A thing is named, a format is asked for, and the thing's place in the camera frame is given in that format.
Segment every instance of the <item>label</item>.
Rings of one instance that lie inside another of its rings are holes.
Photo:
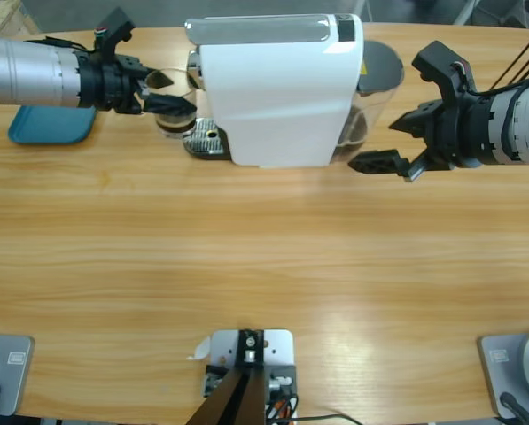
[[[509,361],[509,354],[506,350],[491,350],[488,353],[491,356],[491,361],[493,363],[504,363]]]
[[[8,354],[9,365],[23,365],[24,363],[26,363],[26,353],[10,352],[10,354]]]

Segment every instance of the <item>sticker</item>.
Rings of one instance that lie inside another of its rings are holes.
[[[493,363],[504,363],[509,361],[509,354],[506,350],[491,350],[488,353],[490,354]]]
[[[211,352],[211,337],[208,336],[195,347],[195,353],[188,357],[187,360],[202,360]]]
[[[23,365],[24,363],[26,363],[26,353],[10,352],[10,354],[8,354],[9,365]]]

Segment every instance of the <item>robotic arm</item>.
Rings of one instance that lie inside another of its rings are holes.
[[[412,65],[438,85],[441,99],[420,104],[390,128],[423,137],[426,149],[412,163],[397,150],[364,152],[350,167],[412,182],[423,171],[529,164],[529,79],[477,92],[469,63],[441,42],[420,51]]]
[[[116,9],[95,30],[94,50],[46,38],[32,42],[0,39],[0,104],[114,109],[117,113],[191,113],[180,97],[150,95],[144,84],[153,69],[138,58],[115,54],[134,25]],[[144,108],[136,97],[144,100]]]

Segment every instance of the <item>floor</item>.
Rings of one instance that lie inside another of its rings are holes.
[[[451,24],[472,0],[23,0],[43,32],[91,29],[121,6],[137,27],[176,27],[188,18],[313,12],[356,12],[364,21]]]

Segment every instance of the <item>wood grain surface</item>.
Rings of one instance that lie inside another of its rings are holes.
[[[409,63],[440,39],[487,88],[529,31],[366,25],[406,78],[368,140],[438,90]],[[90,45],[91,32],[64,34]],[[182,29],[137,29],[120,53],[183,66]],[[31,335],[21,413],[183,424],[217,329],[288,328],[300,414],[365,424],[492,415],[480,336],[529,331],[529,166],[428,173],[415,184],[344,164],[203,162],[152,116],[100,113],[74,147],[7,140],[0,106],[0,333]]]

